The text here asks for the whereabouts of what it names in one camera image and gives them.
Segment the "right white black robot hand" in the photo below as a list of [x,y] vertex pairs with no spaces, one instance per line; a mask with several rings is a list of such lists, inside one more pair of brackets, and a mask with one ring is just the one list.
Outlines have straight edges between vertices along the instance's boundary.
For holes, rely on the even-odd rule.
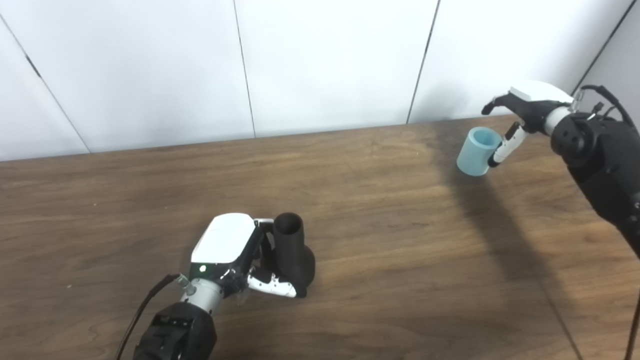
[[503,136],[487,160],[495,168],[505,161],[532,134],[550,136],[560,120],[572,113],[574,97],[562,89],[541,80],[519,80],[504,95],[495,96],[481,110],[489,116],[494,109],[504,107],[519,118]]

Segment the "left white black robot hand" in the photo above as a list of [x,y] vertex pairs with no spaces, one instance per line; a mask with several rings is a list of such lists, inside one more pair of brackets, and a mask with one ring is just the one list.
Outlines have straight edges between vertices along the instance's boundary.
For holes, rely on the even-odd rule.
[[299,214],[269,219],[226,213],[216,216],[198,240],[188,278],[217,285],[223,298],[253,289],[303,299],[315,273]]

